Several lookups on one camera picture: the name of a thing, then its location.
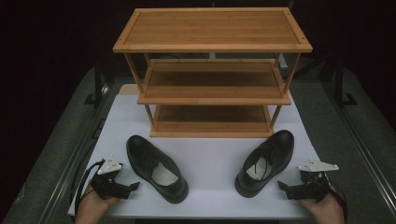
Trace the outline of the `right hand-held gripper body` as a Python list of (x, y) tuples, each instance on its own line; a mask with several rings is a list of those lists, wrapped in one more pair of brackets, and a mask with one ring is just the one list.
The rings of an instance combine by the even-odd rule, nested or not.
[(327, 172), (337, 171), (339, 167), (324, 161), (308, 160), (299, 165), (298, 169), (302, 184), (290, 186), (290, 191), (286, 192), (288, 199), (311, 199), (319, 202), (332, 190)]

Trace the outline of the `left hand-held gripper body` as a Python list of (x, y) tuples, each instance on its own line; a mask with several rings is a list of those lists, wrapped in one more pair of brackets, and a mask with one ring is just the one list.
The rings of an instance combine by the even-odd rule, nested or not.
[(116, 182), (123, 164), (113, 155), (103, 159), (99, 163), (99, 169), (95, 172), (91, 186), (102, 199), (109, 197), (127, 199), (132, 191), (130, 186), (125, 186)]

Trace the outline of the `black leather shoe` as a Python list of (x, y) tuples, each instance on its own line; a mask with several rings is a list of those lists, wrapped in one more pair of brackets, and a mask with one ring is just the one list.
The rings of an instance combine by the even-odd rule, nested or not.
[(186, 199), (188, 183), (169, 156), (140, 135), (131, 136), (126, 148), (134, 172), (149, 182), (166, 201), (181, 203)]
[(246, 158), (234, 181), (243, 197), (255, 197), (267, 183), (289, 165), (294, 149), (294, 136), (281, 130), (256, 147)]

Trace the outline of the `wooden three-tier shoe rack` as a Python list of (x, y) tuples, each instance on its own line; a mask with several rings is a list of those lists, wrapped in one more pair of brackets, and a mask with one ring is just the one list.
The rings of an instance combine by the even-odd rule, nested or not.
[(113, 47), (147, 72), (135, 83), (153, 137), (269, 137), (290, 105), (281, 54), (312, 47), (286, 7), (138, 8)]

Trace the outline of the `person's right hand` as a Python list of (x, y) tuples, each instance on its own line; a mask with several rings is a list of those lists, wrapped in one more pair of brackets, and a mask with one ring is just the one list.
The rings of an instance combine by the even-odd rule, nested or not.
[(344, 209), (340, 201), (328, 193), (320, 202), (298, 200), (307, 209), (317, 224), (346, 224)]

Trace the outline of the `person's left hand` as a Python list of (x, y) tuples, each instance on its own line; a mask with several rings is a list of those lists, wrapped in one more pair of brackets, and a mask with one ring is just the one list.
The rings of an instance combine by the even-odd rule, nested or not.
[(113, 197), (102, 199), (93, 187), (88, 185), (84, 197), (80, 200), (74, 224), (99, 224), (110, 208), (119, 201), (119, 198)]

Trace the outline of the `white table sheet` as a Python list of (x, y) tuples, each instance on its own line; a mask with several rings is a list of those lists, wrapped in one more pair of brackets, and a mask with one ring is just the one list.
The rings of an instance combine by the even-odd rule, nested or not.
[[(88, 164), (114, 156), (123, 164), (116, 181), (130, 185), (140, 182), (138, 190), (116, 204), (111, 217), (208, 218), (208, 219), (300, 219), (309, 216), (297, 202), (289, 200), (277, 182), (301, 183), (298, 167), (318, 155), (305, 131), (295, 104), (284, 106), (276, 121), (277, 130), (294, 135), (294, 151), (289, 166), (275, 176), (253, 198), (240, 196), (234, 180), (250, 152), (261, 138), (166, 138), (151, 137), (146, 110), (135, 95), (115, 97), (103, 130)], [(148, 182), (137, 176), (127, 158), (126, 142), (141, 135), (177, 164), (187, 180), (189, 194), (182, 203), (167, 202)]]

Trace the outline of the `black metal stand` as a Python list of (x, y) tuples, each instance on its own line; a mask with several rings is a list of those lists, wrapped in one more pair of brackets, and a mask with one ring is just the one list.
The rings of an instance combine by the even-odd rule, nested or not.
[(346, 105), (357, 105), (357, 102), (351, 93), (343, 94), (344, 84), (344, 66), (342, 59), (336, 55), (335, 61), (335, 81), (334, 81), (334, 99), (335, 102), (344, 108)]
[(92, 105), (97, 108), (103, 100), (103, 87), (105, 83), (103, 81), (103, 59), (98, 58), (93, 67), (93, 82), (94, 82), (94, 93), (89, 94), (85, 101), (85, 105)]

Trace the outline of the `metal frame rail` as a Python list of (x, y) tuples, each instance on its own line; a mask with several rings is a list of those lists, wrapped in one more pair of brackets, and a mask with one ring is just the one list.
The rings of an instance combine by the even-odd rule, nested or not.
[(98, 126), (106, 120), (106, 103), (112, 97), (113, 85), (105, 83), (103, 91), (102, 103), (94, 108), (84, 104), (86, 97), (94, 93), (94, 86), (80, 84), (46, 144), (44, 158), (48, 161), (48, 171), (45, 176), (53, 175), (55, 185), (37, 224), (72, 222), (68, 212), (74, 208), (80, 179), (99, 137)]
[(335, 97), (332, 83), (323, 83), (343, 125), (390, 212), (396, 217), (396, 132), (358, 85)]

